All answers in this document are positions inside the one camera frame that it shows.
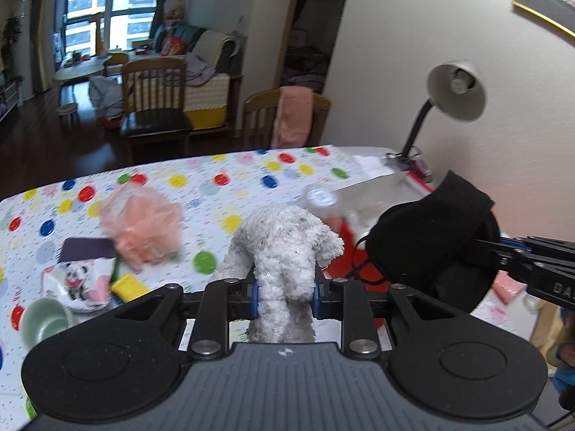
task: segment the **white lamp shade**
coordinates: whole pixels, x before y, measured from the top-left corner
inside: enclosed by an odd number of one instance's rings
[[[461,73],[460,70],[473,79],[469,89],[456,93],[457,89],[454,89],[453,82],[455,74]],[[427,91],[433,105],[453,119],[462,122],[477,120],[483,113],[487,101],[485,88],[477,74],[477,69],[469,60],[450,61],[433,68],[427,77]]]

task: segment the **white stuffed animal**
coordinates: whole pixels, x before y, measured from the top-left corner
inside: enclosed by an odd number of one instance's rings
[[[313,342],[309,302],[316,261],[325,267],[343,254],[343,241],[320,219],[295,205],[259,207],[232,236],[228,254],[212,280],[245,279],[255,264],[258,318],[250,342]]]

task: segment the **green dot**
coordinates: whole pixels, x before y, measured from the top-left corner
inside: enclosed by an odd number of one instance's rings
[[[28,413],[28,417],[30,417],[31,420],[38,416],[38,413],[36,413],[36,410],[34,410],[34,407],[30,402],[30,397],[26,397],[26,412]]]
[[[132,179],[132,176],[125,173],[123,175],[120,175],[120,177],[118,178],[118,183],[124,184],[124,183],[129,182],[131,179]]]
[[[331,172],[337,177],[337,178],[341,178],[342,180],[345,180],[346,178],[349,178],[350,176],[347,174],[347,172],[345,170],[341,170],[341,168],[332,168]]]
[[[194,256],[194,267],[199,273],[209,275],[216,270],[216,256],[209,251],[200,251]]]

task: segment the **black strap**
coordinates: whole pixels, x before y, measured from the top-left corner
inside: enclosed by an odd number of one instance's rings
[[[385,282],[385,278],[382,276],[382,278],[373,282],[373,281],[368,281],[367,279],[364,279],[363,277],[361,277],[361,275],[359,273],[359,271],[361,271],[361,269],[366,267],[368,264],[371,264],[369,257],[358,266],[356,266],[355,262],[354,262],[355,250],[357,250],[358,246],[366,240],[367,240],[367,235],[364,236],[363,238],[359,239],[358,242],[355,244],[354,251],[351,254],[351,272],[349,272],[346,275],[346,279],[355,279],[356,281],[360,281],[361,283],[363,283],[365,285],[370,285],[370,286],[374,287],[374,286],[383,284],[383,282]]]

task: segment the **yellow sponge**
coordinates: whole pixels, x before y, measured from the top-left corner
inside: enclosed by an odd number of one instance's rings
[[[111,285],[111,290],[124,303],[132,301],[139,296],[146,295],[150,292],[142,282],[136,279],[132,274],[127,273],[120,277]]]

